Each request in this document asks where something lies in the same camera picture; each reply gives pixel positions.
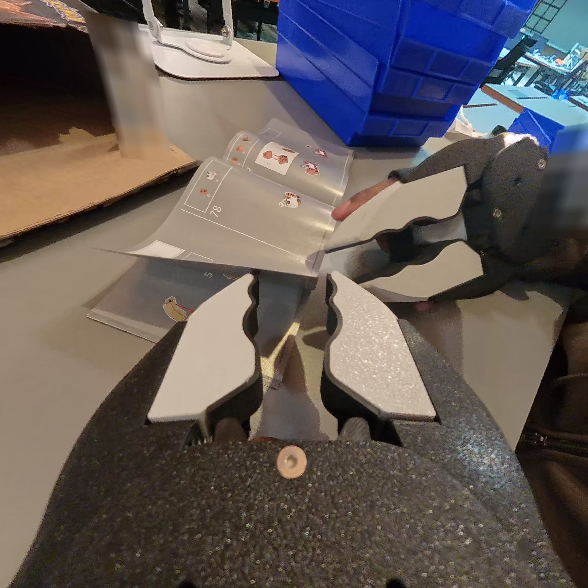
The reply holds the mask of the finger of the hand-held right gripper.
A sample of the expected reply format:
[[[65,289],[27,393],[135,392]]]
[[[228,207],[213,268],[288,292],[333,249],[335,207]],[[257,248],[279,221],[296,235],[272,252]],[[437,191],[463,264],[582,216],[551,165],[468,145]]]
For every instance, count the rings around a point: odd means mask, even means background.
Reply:
[[[351,213],[333,231],[325,252],[331,253],[404,231],[414,221],[455,217],[467,189],[464,166],[408,183],[397,182]]]
[[[483,274],[480,254],[464,241],[450,241],[425,246],[412,262],[361,276],[359,284],[382,302],[422,302]]]

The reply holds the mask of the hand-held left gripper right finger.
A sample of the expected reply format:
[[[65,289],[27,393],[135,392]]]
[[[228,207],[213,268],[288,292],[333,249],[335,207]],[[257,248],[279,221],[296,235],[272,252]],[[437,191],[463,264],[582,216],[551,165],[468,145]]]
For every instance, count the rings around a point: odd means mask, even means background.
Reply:
[[[436,411],[396,315],[338,271],[327,276],[329,381],[380,420],[433,422]]]

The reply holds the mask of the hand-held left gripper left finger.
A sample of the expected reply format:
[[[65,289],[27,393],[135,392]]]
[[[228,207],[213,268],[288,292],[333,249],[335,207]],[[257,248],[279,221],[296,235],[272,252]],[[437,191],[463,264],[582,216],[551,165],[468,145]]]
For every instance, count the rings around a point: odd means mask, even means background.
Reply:
[[[247,273],[203,302],[185,327],[148,412],[150,423],[247,425],[262,403],[258,277]]]

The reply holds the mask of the grey instruction booklet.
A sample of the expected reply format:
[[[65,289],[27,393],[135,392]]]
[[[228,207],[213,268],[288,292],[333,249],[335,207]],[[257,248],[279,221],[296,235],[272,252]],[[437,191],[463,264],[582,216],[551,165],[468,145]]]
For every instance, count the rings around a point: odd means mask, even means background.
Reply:
[[[198,167],[155,232],[122,252],[134,264],[87,317],[147,341],[243,274],[259,272],[259,333],[269,354],[317,277],[353,151],[271,119]]]

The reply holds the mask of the person's right forearm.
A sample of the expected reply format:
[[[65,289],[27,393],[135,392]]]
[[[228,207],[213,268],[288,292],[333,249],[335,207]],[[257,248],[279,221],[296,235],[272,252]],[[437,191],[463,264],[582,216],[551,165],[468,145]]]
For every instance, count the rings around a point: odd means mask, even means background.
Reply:
[[[542,256],[519,267],[513,280],[554,283],[587,296],[587,238],[553,240]]]

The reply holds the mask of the grey desk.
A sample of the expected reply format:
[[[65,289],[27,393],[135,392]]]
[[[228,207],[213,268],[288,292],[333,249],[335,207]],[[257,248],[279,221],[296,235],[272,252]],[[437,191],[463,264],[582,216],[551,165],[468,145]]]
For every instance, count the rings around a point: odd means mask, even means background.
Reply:
[[[276,117],[327,142],[332,130],[282,79],[185,82],[160,77],[172,142],[222,156],[239,130]],[[93,246],[137,244],[158,228],[187,181],[49,226],[1,250],[1,587],[33,542],[72,446],[152,343],[87,318],[134,259]],[[515,447],[571,291],[514,283],[443,303],[411,324],[459,371]]]

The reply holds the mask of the person's right hand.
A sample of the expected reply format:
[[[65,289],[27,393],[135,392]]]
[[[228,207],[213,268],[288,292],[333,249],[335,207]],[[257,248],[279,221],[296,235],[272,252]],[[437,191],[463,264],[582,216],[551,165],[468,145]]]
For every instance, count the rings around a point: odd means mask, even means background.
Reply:
[[[353,212],[363,206],[366,202],[374,198],[376,195],[381,193],[387,187],[393,185],[398,181],[397,177],[386,178],[385,180],[365,188],[360,192],[353,195],[349,200],[342,202],[332,211],[332,218],[336,222],[342,222],[349,217]]]

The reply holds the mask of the small blue storage bin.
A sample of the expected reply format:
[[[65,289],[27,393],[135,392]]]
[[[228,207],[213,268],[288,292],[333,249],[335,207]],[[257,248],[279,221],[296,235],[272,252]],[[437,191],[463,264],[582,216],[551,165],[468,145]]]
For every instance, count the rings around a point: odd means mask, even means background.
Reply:
[[[555,155],[587,153],[587,122],[564,125],[525,108],[508,131],[533,136],[542,148]]]

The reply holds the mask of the long wooden table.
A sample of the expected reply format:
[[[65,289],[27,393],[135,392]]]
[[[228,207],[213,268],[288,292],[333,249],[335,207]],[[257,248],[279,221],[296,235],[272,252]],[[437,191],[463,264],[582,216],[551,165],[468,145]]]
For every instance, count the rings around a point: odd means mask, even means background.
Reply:
[[[587,110],[569,100],[557,100],[531,86],[488,84],[481,91],[504,106],[521,114],[524,109],[537,112],[563,125],[587,121]]]

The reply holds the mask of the person's brown jacket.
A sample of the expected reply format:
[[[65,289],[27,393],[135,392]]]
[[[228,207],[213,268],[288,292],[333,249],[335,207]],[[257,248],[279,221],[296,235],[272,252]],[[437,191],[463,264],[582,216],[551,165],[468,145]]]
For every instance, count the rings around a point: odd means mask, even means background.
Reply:
[[[572,303],[516,449],[544,526],[587,587],[587,298]]]

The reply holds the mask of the colourful printed toy box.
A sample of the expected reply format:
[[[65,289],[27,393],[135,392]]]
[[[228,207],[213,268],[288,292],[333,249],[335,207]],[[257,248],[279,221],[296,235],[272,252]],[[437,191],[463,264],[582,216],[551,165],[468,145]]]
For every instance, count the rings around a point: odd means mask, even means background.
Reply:
[[[1,245],[194,169],[137,22],[1,1]]]

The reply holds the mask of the white curved board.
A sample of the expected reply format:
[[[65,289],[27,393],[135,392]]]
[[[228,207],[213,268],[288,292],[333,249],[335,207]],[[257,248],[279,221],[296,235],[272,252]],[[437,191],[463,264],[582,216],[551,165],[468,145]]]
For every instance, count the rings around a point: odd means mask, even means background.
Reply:
[[[228,45],[220,35],[163,27],[155,38],[148,26],[139,29],[156,67],[172,77],[193,81],[279,76],[273,65],[238,42]]]

